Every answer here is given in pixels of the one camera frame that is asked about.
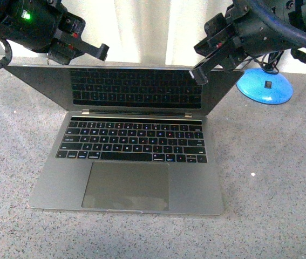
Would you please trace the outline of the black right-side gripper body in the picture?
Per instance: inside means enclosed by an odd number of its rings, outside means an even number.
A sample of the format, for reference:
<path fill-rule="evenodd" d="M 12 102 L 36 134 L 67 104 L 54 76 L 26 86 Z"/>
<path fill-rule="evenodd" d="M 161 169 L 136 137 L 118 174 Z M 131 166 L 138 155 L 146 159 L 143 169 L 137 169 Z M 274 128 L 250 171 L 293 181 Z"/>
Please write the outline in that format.
<path fill-rule="evenodd" d="M 219 65 L 225 71 L 234 70 L 247 57 L 265 55 L 258 44 L 265 25 L 253 10 L 250 1 L 233 1 L 225 14 L 219 13 L 205 23 L 206 37 L 195 45 L 196 53 L 206 57 L 220 51 L 224 58 Z"/>

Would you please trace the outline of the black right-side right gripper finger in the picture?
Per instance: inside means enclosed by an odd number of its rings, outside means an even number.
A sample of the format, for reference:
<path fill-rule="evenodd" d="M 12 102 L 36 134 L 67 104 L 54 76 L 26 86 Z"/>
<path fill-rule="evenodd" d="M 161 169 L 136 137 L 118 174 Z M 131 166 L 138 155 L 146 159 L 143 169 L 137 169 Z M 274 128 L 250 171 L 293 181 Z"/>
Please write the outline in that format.
<path fill-rule="evenodd" d="M 198 85 L 208 83 L 207 74 L 223 60 L 224 54 L 220 51 L 215 51 L 207 55 L 202 61 L 195 65 L 190 71 L 191 77 Z"/>

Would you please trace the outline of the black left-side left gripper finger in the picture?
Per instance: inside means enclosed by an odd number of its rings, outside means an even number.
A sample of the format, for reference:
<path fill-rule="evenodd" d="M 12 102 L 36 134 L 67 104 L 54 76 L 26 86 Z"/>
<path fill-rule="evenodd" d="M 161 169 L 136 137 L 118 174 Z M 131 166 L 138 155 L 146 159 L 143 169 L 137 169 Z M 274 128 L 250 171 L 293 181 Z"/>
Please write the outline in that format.
<path fill-rule="evenodd" d="M 76 39 L 76 41 L 73 43 L 73 47 L 102 61 L 106 60 L 107 53 L 110 48 L 104 43 L 102 43 L 100 47 L 95 47 L 87 42 L 82 41 L 81 39 Z"/>

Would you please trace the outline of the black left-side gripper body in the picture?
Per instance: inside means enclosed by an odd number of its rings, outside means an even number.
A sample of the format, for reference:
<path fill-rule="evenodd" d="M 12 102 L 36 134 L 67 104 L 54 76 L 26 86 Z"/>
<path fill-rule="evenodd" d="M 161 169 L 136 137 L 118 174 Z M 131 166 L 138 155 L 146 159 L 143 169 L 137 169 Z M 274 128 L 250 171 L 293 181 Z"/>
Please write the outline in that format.
<path fill-rule="evenodd" d="M 85 20 L 66 10 L 48 9 L 53 21 L 52 40 L 47 56 L 61 65 L 69 65 L 70 61 L 85 54 L 78 44 L 85 28 Z"/>

